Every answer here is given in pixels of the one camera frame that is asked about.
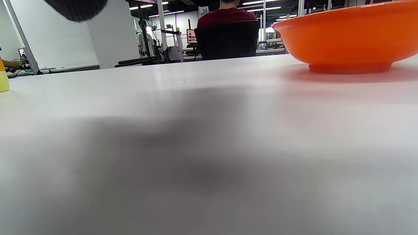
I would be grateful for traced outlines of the person's right hand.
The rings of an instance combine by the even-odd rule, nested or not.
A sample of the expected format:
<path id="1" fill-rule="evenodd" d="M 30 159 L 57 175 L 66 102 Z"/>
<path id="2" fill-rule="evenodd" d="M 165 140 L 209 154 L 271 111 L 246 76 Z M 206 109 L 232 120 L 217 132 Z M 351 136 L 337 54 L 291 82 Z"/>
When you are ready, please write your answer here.
<path id="1" fill-rule="evenodd" d="M 45 0 L 56 12 L 72 22 L 85 22 L 98 15 L 107 0 Z"/>

